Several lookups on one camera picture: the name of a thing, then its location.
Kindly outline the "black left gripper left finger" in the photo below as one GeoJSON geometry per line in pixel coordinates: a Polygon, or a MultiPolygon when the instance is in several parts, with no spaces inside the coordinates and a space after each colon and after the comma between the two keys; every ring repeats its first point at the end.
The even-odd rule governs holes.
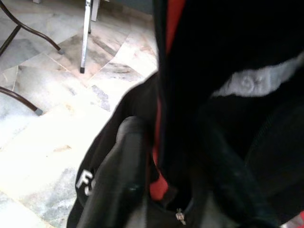
{"type": "Polygon", "coordinates": [[[126,118],[96,172],[77,228],[147,227],[150,148],[145,121],[126,118]]]}

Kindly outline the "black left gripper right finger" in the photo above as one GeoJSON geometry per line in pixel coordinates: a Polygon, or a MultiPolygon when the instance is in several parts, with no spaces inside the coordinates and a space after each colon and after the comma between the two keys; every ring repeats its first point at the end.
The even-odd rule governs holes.
{"type": "Polygon", "coordinates": [[[237,228],[279,228],[255,177],[220,126],[204,112],[196,116],[196,161],[206,173],[219,207],[237,228]]]}

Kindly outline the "black shirt red collar band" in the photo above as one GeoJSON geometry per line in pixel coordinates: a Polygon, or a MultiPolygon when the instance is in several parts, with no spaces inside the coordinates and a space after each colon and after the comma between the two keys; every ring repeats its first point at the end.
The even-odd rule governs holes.
{"type": "Polygon", "coordinates": [[[154,0],[159,67],[128,91],[78,170],[77,228],[121,123],[150,134],[146,228],[238,228],[196,161],[196,116],[220,126],[274,211],[304,228],[304,0],[154,0]]]}

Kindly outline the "silver metal clothes rack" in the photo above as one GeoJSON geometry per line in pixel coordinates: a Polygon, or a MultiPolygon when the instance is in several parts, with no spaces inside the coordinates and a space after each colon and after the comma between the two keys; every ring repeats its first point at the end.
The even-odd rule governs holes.
{"type": "Polygon", "coordinates": [[[84,29],[80,62],[81,74],[85,72],[88,35],[91,34],[91,21],[96,21],[99,5],[100,0],[85,0],[84,29]]]}

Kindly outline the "pink marble folding table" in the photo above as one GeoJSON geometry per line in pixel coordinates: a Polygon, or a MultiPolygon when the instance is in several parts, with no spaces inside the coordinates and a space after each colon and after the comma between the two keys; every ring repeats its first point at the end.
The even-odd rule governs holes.
{"type": "MultiPolygon", "coordinates": [[[[0,47],[0,56],[4,53],[4,51],[8,48],[8,46],[11,44],[11,42],[13,41],[13,39],[15,38],[15,36],[18,34],[18,32],[21,29],[26,30],[29,33],[32,33],[44,40],[46,40],[48,43],[50,43],[57,51],[58,53],[62,54],[63,50],[62,48],[54,41],[52,40],[50,37],[48,37],[47,35],[25,25],[24,23],[22,23],[21,21],[19,21],[9,10],[8,8],[5,6],[5,4],[2,2],[2,0],[0,0],[0,9],[9,17],[10,20],[12,20],[15,24],[16,27],[14,28],[14,30],[11,32],[11,34],[8,36],[8,38],[4,41],[4,43],[2,44],[2,46],[0,47]]],[[[30,110],[32,110],[37,116],[41,116],[43,114],[43,111],[36,107],[34,104],[32,104],[29,100],[27,100],[26,98],[22,97],[21,95],[17,94],[16,92],[13,92],[9,89],[6,89],[2,86],[0,86],[0,93],[5,94],[17,101],[19,101],[20,103],[24,104],[27,108],[29,108],[30,110]]]]}

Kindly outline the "black television console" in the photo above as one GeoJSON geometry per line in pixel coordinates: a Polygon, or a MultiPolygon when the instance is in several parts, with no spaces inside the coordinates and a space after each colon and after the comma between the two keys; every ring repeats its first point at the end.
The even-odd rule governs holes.
{"type": "Polygon", "coordinates": [[[143,12],[145,14],[153,14],[153,0],[102,0],[114,4],[120,4],[131,9],[143,12]]]}

